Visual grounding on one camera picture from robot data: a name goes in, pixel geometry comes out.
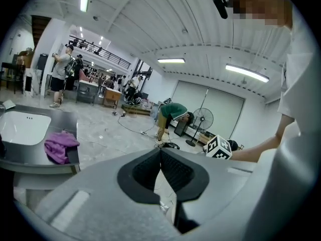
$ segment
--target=ceiling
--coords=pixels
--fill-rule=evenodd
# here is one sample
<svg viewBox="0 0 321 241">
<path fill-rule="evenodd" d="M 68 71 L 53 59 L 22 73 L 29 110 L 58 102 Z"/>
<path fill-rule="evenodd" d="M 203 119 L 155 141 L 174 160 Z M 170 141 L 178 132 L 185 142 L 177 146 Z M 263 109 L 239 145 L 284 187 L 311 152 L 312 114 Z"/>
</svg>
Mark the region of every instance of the ceiling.
<svg viewBox="0 0 321 241">
<path fill-rule="evenodd" d="M 254 20 L 224 20 L 212 0 L 30 0 L 22 14 L 72 21 L 133 53 L 156 71 L 223 81 L 269 98 L 280 91 L 289 47 L 286 28 Z M 158 58 L 184 57 L 185 64 L 159 64 Z M 270 78 L 263 83 L 225 70 L 226 63 Z"/>
</svg>

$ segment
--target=stairs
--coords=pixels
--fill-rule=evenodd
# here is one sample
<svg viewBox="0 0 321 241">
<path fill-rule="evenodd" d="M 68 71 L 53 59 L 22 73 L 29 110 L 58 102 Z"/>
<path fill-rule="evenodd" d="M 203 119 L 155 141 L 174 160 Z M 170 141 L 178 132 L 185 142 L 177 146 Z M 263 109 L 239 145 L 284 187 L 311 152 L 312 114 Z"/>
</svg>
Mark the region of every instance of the stairs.
<svg viewBox="0 0 321 241">
<path fill-rule="evenodd" d="M 38 45 L 38 42 L 41 38 L 43 31 L 45 30 L 46 26 L 48 25 L 51 18 L 43 17 L 43 16 L 35 16 L 31 15 L 31 25 L 32 25 L 32 35 L 34 38 L 35 49 Z"/>
</svg>

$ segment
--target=shoe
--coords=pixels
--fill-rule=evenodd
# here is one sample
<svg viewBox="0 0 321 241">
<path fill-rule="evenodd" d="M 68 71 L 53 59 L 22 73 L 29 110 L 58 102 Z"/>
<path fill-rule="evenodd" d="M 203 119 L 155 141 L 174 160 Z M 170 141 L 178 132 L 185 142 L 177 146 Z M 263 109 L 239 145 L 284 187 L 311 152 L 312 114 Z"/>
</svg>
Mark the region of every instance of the shoe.
<svg viewBox="0 0 321 241">
<path fill-rule="evenodd" d="M 156 139 L 155 143 L 158 144 L 158 145 L 161 145 L 162 143 L 164 143 L 164 141 L 163 140 L 159 141 L 158 139 Z"/>
<path fill-rule="evenodd" d="M 158 133 L 155 133 L 153 137 L 154 137 L 154 138 L 157 138 L 157 137 L 158 137 Z M 164 132 L 164 134 L 163 134 L 163 136 L 162 136 L 162 140 L 169 140 L 169 135 L 168 135 L 168 133 L 165 133 L 165 132 Z"/>
<path fill-rule="evenodd" d="M 49 107 L 50 108 L 58 108 L 58 107 L 60 107 L 60 105 L 57 102 L 55 102 L 55 103 L 51 104 Z"/>
</svg>

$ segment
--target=pillar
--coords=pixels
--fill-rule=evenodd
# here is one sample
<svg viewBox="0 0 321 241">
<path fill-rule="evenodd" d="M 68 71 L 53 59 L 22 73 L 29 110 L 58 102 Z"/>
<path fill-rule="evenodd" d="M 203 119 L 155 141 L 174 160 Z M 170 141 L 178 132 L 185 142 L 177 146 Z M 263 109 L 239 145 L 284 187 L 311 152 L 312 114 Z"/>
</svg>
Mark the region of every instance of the pillar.
<svg viewBox="0 0 321 241">
<path fill-rule="evenodd" d="M 54 52 L 62 54 L 65 52 L 65 44 L 68 43 L 71 23 L 58 19 L 51 19 L 45 28 L 33 57 L 31 68 L 36 68 L 40 54 L 48 54 L 45 70 L 43 73 L 41 92 L 42 96 L 46 91 L 47 75 L 52 71 L 55 59 L 52 57 Z"/>
</svg>

